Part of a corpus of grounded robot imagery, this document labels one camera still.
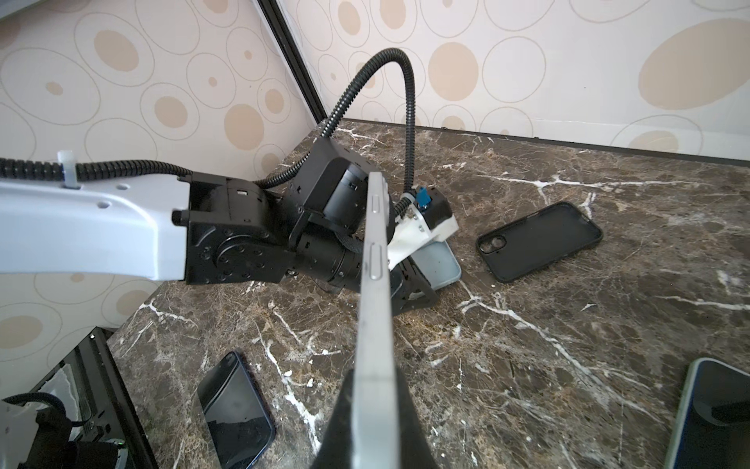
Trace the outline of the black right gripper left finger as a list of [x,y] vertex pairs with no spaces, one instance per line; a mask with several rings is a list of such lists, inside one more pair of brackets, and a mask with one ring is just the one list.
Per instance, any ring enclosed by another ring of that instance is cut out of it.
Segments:
[[350,469],[353,453],[352,406],[355,371],[347,372],[328,420],[312,469]]

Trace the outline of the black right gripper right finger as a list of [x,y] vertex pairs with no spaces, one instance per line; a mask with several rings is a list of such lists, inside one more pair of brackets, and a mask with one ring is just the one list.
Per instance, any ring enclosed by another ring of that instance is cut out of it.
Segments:
[[400,416],[400,467],[406,469],[438,468],[420,424],[404,373],[396,370],[398,412]]

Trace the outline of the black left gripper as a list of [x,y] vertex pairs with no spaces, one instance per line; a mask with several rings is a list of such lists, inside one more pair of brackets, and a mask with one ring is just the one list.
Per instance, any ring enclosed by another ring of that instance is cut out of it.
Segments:
[[[351,291],[361,291],[361,258],[345,260],[336,270],[330,285]],[[439,302],[437,291],[411,257],[390,271],[392,314],[398,316],[411,311],[432,308]]]

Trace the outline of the light blue phone case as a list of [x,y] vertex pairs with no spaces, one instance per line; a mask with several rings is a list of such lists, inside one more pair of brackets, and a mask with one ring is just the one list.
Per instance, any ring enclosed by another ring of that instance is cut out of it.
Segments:
[[461,267],[447,242],[430,242],[414,252],[411,259],[433,290],[461,280]]

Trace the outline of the black smartphone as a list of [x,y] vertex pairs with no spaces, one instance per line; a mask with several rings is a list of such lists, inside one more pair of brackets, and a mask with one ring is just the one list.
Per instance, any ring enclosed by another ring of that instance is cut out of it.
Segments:
[[240,354],[226,353],[200,381],[197,396],[220,465],[253,467],[277,430]]
[[387,229],[390,199],[380,172],[368,178],[361,298],[351,413],[353,468],[400,467],[398,381]]

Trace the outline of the light blue cased phone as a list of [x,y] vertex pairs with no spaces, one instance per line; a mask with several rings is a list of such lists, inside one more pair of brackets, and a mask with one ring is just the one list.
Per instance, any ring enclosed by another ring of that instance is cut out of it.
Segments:
[[691,363],[664,466],[749,466],[747,372],[711,358]]

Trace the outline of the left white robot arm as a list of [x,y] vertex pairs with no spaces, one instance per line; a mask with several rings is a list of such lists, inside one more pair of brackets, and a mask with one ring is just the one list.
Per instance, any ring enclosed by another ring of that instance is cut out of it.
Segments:
[[1,162],[1,269],[359,291],[373,166],[324,139],[285,193],[162,161]]

